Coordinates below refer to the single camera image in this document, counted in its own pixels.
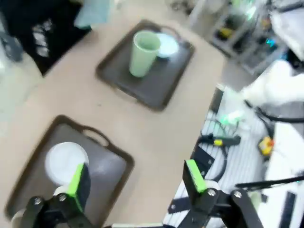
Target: black cloth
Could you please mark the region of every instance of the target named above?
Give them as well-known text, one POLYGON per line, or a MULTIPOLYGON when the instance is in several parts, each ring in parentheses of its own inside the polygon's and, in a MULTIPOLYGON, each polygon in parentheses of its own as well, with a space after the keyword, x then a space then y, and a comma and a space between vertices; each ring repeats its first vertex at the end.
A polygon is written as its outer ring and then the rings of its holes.
POLYGON ((42 74, 91 29, 74 26, 79 3, 68 0, 2 0, 8 31, 34 59, 42 74))

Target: bolt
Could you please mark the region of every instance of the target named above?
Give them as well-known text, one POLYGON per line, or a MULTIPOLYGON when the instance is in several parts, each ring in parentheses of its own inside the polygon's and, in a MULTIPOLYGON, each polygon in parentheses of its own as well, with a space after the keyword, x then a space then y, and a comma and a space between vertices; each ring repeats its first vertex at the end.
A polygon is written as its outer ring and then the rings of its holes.
POLYGON ((242 197, 242 193, 240 193, 239 191, 235 191, 235 192, 234 192, 234 195, 235 195, 237 198, 241 198, 241 197, 242 197))
POLYGON ((64 201, 67 197, 65 195, 60 195, 59 196, 59 201, 64 201))
POLYGON ((216 195, 216 192, 215 192, 213 189, 209 189, 209 190, 208 190, 208 194, 209 194, 210 196, 215 196, 215 195, 216 195))
POLYGON ((37 197, 37 198, 35 198, 34 199, 34 204, 35 205, 38 205, 38 204, 40 204, 42 201, 41 201, 41 198, 39 198, 39 197, 37 197))

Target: cup rim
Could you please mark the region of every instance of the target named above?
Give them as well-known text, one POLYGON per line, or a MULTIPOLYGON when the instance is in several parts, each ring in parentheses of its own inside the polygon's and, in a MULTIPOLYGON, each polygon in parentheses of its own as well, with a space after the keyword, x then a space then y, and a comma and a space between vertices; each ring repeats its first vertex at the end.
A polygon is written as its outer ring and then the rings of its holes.
POLYGON ((159 51, 159 49, 160 49, 160 47, 161 47, 161 44, 162 44, 161 41, 160 41, 160 39, 159 39, 159 37, 157 36, 157 34, 156 34, 155 32, 153 32, 153 31, 149 31, 149 30, 138 31, 138 32, 135 34, 135 36, 133 37, 133 43, 136 45, 137 48, 139 48, 140 50, 145 51, 145 52, 155 52, 155 51, 159 51), (155 50, 148 50, 148 49, 144 49, 144 48, 142 48, 141 46, 137 45, 137 42, 135 41, 135 39, 136 39, 136 37, 137 37, 138 35, 140 35, 140 34, 143 33, 143 32, 150 33, 150 34, 154 35, 154 36, 157 38, 157 40, 159 41, 159 45, 158 45, 158 48, 157 48, 157 49, 155 49, 155 50))

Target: brown tray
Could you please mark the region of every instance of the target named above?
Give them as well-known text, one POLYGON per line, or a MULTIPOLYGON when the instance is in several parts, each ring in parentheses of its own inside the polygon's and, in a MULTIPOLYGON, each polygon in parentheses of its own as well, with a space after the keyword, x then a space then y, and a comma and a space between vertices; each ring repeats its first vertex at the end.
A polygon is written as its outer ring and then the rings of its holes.
POLYGON ((183 40, 172 28, 148 20, 138 23, 99 63, 97 77, 119 88, 154 110, 163 110, 194 53, 194 46, 183 40), (165 32, 173 35, 180 49, 168 59, 157 58, 148 74, 136 78, 129 72, 133 36, 141 30, 165 32))
POLYGON ((30 158, 5 207, 6 216, 12 219, 32 196, 45 199, 53 196, 58 186, 48 178, 44 161, 49 149, 62 142, 78 143, 87 152, 91 190, 85 215, 93 225, 101 227, 131 174, 134 160, 97 129, 80 125, 63 115, 55 118, 30 158))

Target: green cup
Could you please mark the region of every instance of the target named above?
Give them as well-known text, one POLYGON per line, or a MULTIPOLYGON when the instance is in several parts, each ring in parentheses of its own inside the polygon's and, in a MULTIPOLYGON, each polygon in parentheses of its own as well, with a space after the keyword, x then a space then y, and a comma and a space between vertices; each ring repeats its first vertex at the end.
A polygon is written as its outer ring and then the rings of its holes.
POLYGON ((161 41, 154 32, 137 32, 133 38, 130 73, 135 77, 145 76, 155 61, 160 46, 161 41))

